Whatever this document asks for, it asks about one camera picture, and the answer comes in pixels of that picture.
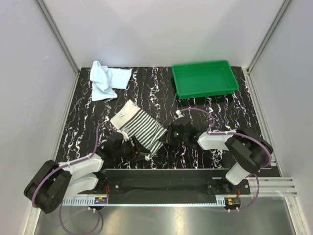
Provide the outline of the green white striped towel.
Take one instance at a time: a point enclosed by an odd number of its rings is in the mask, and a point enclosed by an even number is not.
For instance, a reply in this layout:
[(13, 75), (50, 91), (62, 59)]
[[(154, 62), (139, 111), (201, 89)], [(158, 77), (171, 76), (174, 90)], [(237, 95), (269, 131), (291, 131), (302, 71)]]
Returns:
[(139, 143), (150, 151), (144, 156), (147, 161), (163, 146), (159, 139), (167, 130), (132, 100), (128, 100), (110, 122), (124, 136), (136, 137)]

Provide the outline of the light blue towel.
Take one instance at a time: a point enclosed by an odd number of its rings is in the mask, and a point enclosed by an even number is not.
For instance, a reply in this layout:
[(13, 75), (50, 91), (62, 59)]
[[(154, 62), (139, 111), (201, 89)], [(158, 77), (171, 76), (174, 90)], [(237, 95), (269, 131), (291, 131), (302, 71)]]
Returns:
[(99, 61), (94, 61), (89, 76), (92, 82), (92, 101), (117, 98), (114, 89), (125, 90), (131, 75), (131, 69), (109, 68), (101, 65)]

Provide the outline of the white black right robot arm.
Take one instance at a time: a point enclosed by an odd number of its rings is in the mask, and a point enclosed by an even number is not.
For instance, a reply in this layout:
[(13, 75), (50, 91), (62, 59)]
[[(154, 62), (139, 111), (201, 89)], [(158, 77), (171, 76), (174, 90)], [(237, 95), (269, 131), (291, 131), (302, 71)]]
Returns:
[(270, 164), (272, 146), (248, 126), (225, 132), (200, 132), (190, 122), (178, 118), (159, 138), (167, 145), (181, 142), (191, 149), (229, 151), (236, 163), (222, 181), (224, 192), (233, 194), (246, 177), (258, 173)]

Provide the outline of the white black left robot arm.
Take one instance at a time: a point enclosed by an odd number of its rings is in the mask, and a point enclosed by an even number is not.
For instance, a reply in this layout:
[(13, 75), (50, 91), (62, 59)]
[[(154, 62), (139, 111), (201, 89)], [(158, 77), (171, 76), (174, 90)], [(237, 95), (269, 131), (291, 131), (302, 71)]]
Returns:
[(23, 194), (33, 207), (48, 214), (55, 211), (68, 196), (86, 190), (102, 193), (106, 182), (96, 174), (112, 168), (115, 160), (124, 158), (137, 162), (144, 160), (150, 153), (135, 136), (125, 139), (121, 133), (113, 133), (85, 157), (65, 163), (46, 161), (28, 183)]

